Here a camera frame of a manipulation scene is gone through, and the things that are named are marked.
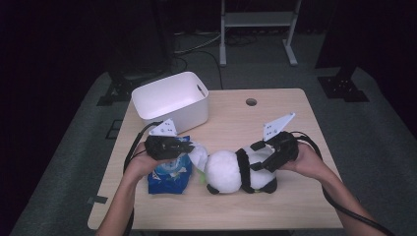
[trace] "wooden table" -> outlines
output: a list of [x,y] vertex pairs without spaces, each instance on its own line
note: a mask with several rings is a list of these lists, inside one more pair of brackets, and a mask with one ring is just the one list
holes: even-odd
[[[246,104],[248,98],[257,101]],[[211,90],[208,121],[180,136],[207,147],[237,150],[259,141],[263,125],[290,112],[296,116],[284,128],[300,131],[321,149],[324,162],[337,174],[328,146],[305,93],[298,88]],[[136,135],[144,127],[131,101],[114,150],[108,162],[89,228],[98,228],[122,177],[123,161]],[[212,195],[194,171],[182,195],[149,195],[148,181],[140,181],[136,191],[134,229],[142,230],[260,230],[341,228],[331,205],[323,197],[319,182],[290,171],[277,171],[278,187],[273,194]]]

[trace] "white plush toy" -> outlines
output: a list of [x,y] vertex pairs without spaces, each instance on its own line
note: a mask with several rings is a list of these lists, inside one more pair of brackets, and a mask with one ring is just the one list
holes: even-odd
[[251,164],[265,161],[273,154],[269,146],[243,147],[236,152],[219,150],[209,155],[206,148],[193,142],[189,153],[193,164],[206,174],[207,187],[212,194],[231,194],[243,189],[247,193],[276,190],[276,175],[266,169],[254,171]]

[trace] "metal shelf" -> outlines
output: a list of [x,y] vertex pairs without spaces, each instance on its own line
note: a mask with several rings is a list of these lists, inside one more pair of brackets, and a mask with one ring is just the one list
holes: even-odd
[[226,13],[226,27],[289,27],[293,12]]
[[219,45],[219,64],[226,66],[226,28],[239,27],[289,27],[288,37],[282,40],[285,52],[291,66],[298,62],[291,48],[292,36],[298,19],[302,0],[297,0],[293,12],[252,12],[252,13],[226,13],[225,0],[221,0],[221,26]]

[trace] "dark background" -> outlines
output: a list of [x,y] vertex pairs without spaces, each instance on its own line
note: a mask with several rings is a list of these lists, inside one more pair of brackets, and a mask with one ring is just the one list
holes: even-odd
[[[0,2],[1,235],[13,228],[99,75],[166,69],[170,32],[219,30],[220,1],[196,2]],[[228,0],[227,9],[288,10],[293,2]],[[413,134],[416,10],[405,0],[305,0],[296,28],[326,31],[317,67],[338,67],[353,58]]]

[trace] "gray carpet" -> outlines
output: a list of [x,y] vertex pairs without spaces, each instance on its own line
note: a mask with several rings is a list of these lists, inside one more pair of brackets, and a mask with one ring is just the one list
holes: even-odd
[[[317,77],[338,68],[315,69],[323,34],[295,34],[299,62],[290,67],[282,34],[258,36],[244,47],[227,47],[227,66],[220,68],[208,54],[195,52],[173,61],[171,72],[196,73],[208,89],[300,88],[307,94],[342,180],[375,219],[397,235],[417,232],[417,142],[382,96],[374,79],[358,68],[352,80],[369,102],[328,99]],[[177,37],[186,49],[207,40]],[[216,45],[199,49],[218,60]],[[106,139],[114,120],[124,117],[128,102],[96,106],[111,81],[103,72],[74,117],[61,145],[39,182],[12,235],[92,235],[87,226],[115,140]],[[144,232],[156,235],[157,232]],[[343,235],[343,230],[296,230],[293,235]],[[133,231],[132,235],[141,235]]]

